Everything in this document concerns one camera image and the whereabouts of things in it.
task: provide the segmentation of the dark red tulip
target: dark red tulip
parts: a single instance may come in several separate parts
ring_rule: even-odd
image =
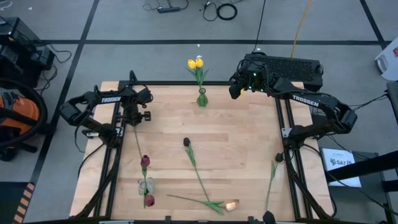
[[[149,166],[149,164],[150,164],[149,156],[144,155],[144,156],[141,158],[141,166],[142,166],[142,167],[147,167],[147,166]]]
[[[191,141],[189,140],[189,138],[184,138],[184,146],[189,146],[189,144],[191,143]]]
[[[145,205],[151,207],[155,205],[155,197],[153,195],[147,195],[144,199]]]

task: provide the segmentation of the yellow tulip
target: yellow tulip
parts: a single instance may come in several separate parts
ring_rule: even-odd
[[[203,67],[203,60],[200,58],[197,58],[197,67],[202,68]]]
[[[195,69],[197,67],[196,63],[193,60],[188,60],[188,67],[191,69]]]

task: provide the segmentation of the wooden tabletop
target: wooden tabletop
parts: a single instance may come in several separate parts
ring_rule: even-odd
[[[116,90],[118,82],[103,82],[101,91]],[[143,207],[138,194],[142,179],[137,142],[131,126],[124,133],[123,151],[114,196],[112,219],[164,220],[235,220],[248,216],[261,220],[266,211],[266,194],[271,177],[271,161],[283,151],[275,99],[263,93],[247,92],[237,100],[229,96],[228,86],[206,86],[209,104],[196,104],[197,86],[148,86],[153,102],[140,112],[150,111],[152,121],[143,121],[137,137],[143,154],[150,157],[148,177],[155,180],[155,205]],[[110,123],[114,104],[98,105],[94,118]],[[295,124],[311,124],[308,106],[292,101]],[[166,196],[173,194],[206,201],[195,170],[185,153],[183,139],[190,138],[198,172],[212,201],[238,200],[232,212],[219,215],[197,202]],[[318,148],[312,139],[306,143]],[[101,144],[90,139],[86,156]],[[78,179],[70,215],[76,215],[98,188],[105,148],[89,158]],[[329,214],[333,213],[326,179],[319,156],[301,149],[307,187]],[[298,191],[301,216],[305,217],[302,196]],[[108,191],[104,193],[106,204]],[[101,208],[104,214],[105,205]],[[285,164],[277,166],[271,186],[268,210],[278,221],[294,220],[292,199]]]

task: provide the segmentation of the small green vase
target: small green vase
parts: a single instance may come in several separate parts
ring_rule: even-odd
[[[197,99],[197,103],[198,103],[198,106],[202,106],[202,107],[205,107],[206,105],[207,105],[207,103],[209,102],[209,100],[207,99],[207,96],[206,96],[206,89],[205,88],[200,88],[199,89],[199,97],[198,97],[198,99]]]

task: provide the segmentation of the wooden table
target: wooden table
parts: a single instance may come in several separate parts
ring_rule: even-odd
[[[103,82],[101,91],[116,90],[118,82]],[[137,137],[143,154],[150,159],[148,177],[155,179],[155,205],[144,209],[138,194],[142,179],[137,142],[131,126],[124,133],[123,151],[114,196],[112,219],[164,220],[236,220],[248,216],[261,220],[266,211],[266,194],[271,177],[271,161],[283,151],[275,99],[263,93],[247,92],[232,100],[228,86],[206,86],[209,104],[196,104],[197,86],[148,86],[154,100],[147,105],[152,121],[143,121]],[[94,118],[110,123],[114,104],[96,107]],[[308,106],[292,101],[296,124],[312,120]],[[185,153],[183,138],[191,140],[199,174],[210,200],[239,200],[238,209],[219,215],[208,207],[188,200],[166,196],[174,194],[205,201],[197,175]],[[306,143],[318,148],[312,139]],[[88,140],[86,156],[101,144]],[[101,149],[83,166],[78,179],[70,215],[76,215],[98,188],[105,149]],[[317,202],[333,213],[321,159],[310,149],[301,150],[307,186]],[[301,216],[305,217],[302,194],[298,190]],[[108,192],[104,193],[104,214]],[[285,164],[277,167],[272,183],[268,210],[279,221],[294,220],[292,200]]]

